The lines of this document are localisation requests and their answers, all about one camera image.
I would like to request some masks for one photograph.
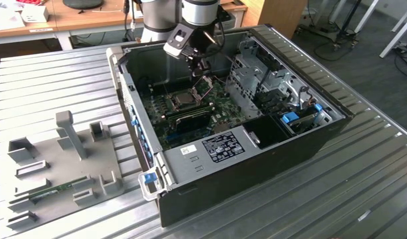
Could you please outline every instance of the computer case side panel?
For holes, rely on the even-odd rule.
[[[209,209],[306,161],[349,121],[350,118],[345,118],[325,125],[296,140],[161,195],[157,199],[161,226],[166,227]]]

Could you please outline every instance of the desk leg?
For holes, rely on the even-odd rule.
[[[407,23],[404,24],[401,30],[398,31],[398,33],[396,34],[396,36],[393,37],[392,41],[389,42],[388,46],[384,48],[380,57],[384,58],[385,55],[388,54],[388,52],[390,51],[390,49],[396,46],[397,41],[400,40],[401,36],[404,35],[404,33],[407,32]]]
[[[329,23],[333,23],[337,19],[338,13],[341,12],[342,6],[345,4],[346,0],[340,0],[338,5],[336,7],[336,10],[333,12],[333,14],[330,15],[330,18],[328,19]]]
[[[55,37],[58,39],[58,42],[59,42],[59,45],[61,45],[61,49],[63,51],[66,50],[71,50],[73,49],[73,46],[71,46],[71,43],[70,43],[70,33],[67,31],[58,31],[58,32],[54,32],[55,34]]]
[[[320,18],[321,18],[321,15],[324,13],[328,2],[329,2],[329,0],[322,0],[322,2],[321,2],[320,10],[318,10],[318,12],[316,14],[316,17],[314,17],[314,20],[313,20],[314,25],[317,25],[317,22],[320,21]]]
[[[364,16],[362,16],[362,19],[360,21],[360,23],[357,24],[356,28],[354,28],[354,32],[358,33],[361,28],[364,27],[366,21],[368,21],[368,18],[370,17],[370,14],[373,13],[374,11],[374,7],[378,3],[378,0],[374,0],[373,3],[370,4]]]
[[[236,22],[234,22],[234,28],[241,27],[241,22],[242,22],[242,16],[244,16],[244,11],[233,11],[232,15],[236,18]]]
[[[396,23],[392,32],[396,32],[397,28],[401,26],[404,20],[407,19],[407,12],[404,13],[402,17],[400,18],[400,21]]]

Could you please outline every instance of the sticker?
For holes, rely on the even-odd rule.
[[[189,153],[192,153],[194,151],[197,151],[194,145],[190,145],[190,146],[186,146],[186,147],[181,148],[182,155],[186,155],[186,154],[189,154]]]
[[[53,31],[53,29],[51,28],[41,28],[41,29],[29,30],[29,32],[41,32],[41,31]]]
[[[216,163],[245,152],[232,132],[202,141],[202,145]]]

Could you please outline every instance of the green circuit board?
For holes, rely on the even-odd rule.
[[[196,86],[196,90],[198,95],[202,96],[209,90],[209,85],[201,83]],[[184,108],[178,109],[173,103],[174,96],[186,93],[189,93],[189,89],[141,99],[164,150],[208,137],[245,121],[240,107],[237,107],[229,96],[225,95],[222,83],[213,81],[213,88],[202,98],[200,105],[185,103],[182,105]],[[185,113],[166,119],[165,116],[169,113],[182,111]],[[197,114],[198,112],[210,112],[208,125],[185,133],[174,132],[174,119]]]

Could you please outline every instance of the white box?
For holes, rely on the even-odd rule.
[[[45,6],[26,6],[21,11],[23,22],[46,22],[47,10]]]

